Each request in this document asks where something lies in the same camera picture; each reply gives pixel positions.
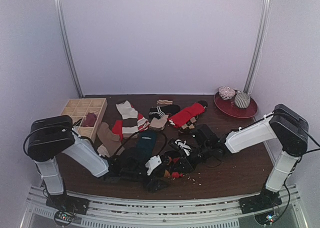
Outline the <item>dark teal sock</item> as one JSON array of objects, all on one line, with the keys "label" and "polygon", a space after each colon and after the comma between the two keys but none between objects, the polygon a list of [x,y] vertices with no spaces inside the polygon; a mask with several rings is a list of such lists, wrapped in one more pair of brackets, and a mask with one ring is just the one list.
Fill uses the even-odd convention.
[{"label": "dark teal sock", "polygon": [[157,141],[157,133],[152,130],[146,130],[139,134],[136,143],[136,150],[143,160],[151,158]]}]

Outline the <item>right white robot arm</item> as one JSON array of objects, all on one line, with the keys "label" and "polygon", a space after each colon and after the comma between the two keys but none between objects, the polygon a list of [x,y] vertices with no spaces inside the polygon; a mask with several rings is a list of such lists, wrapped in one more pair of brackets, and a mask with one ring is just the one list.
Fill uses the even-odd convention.
[{"label": "right white robot arm", "polygon": [[277,139],[282,150],[265,182],[265,191],[256,198],[256,204],[265,209],[275,201],[275,193],[281,189],[298,160],[307,152],[308,133],[309,124],[303,117],[286,105],[278,104],[262,119],[244,128],[231,130],[222,137],[217,137],[205,124],[198,126],[192,133],[198,144],[196,148],[188,148],[186,143],[174,139],[168,144],[179,151],[191,167],[195,167],[210,157],[236,154],[254,145]]}]

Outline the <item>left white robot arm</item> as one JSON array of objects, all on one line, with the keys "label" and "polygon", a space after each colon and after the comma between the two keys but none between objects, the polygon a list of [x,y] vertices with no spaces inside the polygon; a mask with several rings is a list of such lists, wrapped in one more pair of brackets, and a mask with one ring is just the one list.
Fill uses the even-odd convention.
[{"label": "left white robot arm", "polygon": [[154,174],[162,163],[159,156],[152,155],[157,136],[152,130],[143,131],[138,134],[135,147],[117,149],[110,157],[103,157],[94,149],[92,140],[80,135],[73,128],[72,119],[63,115],[35,121],[23,142],[23,151],[35,162],[53,203],[67,210],[72,199],[64,193],[57,155],[63,153],[71,157],[105,183],[141,182],[147,191],[157,192],[168,187],[167,182]]}]

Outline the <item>argyle black red orange sock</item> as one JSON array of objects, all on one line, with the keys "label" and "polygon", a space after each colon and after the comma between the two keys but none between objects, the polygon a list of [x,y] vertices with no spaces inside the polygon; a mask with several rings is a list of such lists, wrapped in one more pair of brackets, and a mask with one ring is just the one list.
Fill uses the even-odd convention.
[{"label": "argyle black red orange sock", "polygon": [[157,177],[181,178],[194,171],[187,157],[177,151],[166,151],[160,160],[161,164],[154,170]]}]

